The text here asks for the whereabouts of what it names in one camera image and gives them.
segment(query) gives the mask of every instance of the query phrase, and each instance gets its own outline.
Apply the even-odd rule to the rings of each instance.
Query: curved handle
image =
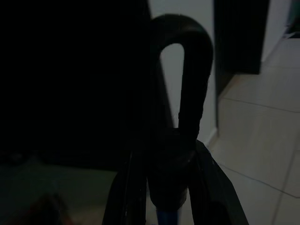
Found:
[[[184,48],[179,130],[196,139],[206,97],[213,50],[210,37],[195,20],[183,15],[163,15],[150,22],[150,69],[162,50],[178,43]]]

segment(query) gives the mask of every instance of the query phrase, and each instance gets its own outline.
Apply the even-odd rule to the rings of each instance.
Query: white tile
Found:
[[[300,199],[283,195],[274,225],[298,225],[300,222]]]
[[[296,141],[296,154],[288,175],[285,192],[300,198],[300,133]]]
[[[249,225],[271,225],[280,192],[221,166],[232,182]]]
[[[292,159],[300,114],[222,99],[214,159],[281,189]]]
[[[0,166],[0,222],[28,209],[42,195],[59,193],[74,222],[102,221],[116,172],[46,165],[31,159],[20,166]]]
[[[278,46],[278,49],[268,60],[270,67],[300,68],[300,39],[287,39]]]
[[[300,68],[266,67],[260,75],[238,75],[224,98],[300,113],[299,86]]]

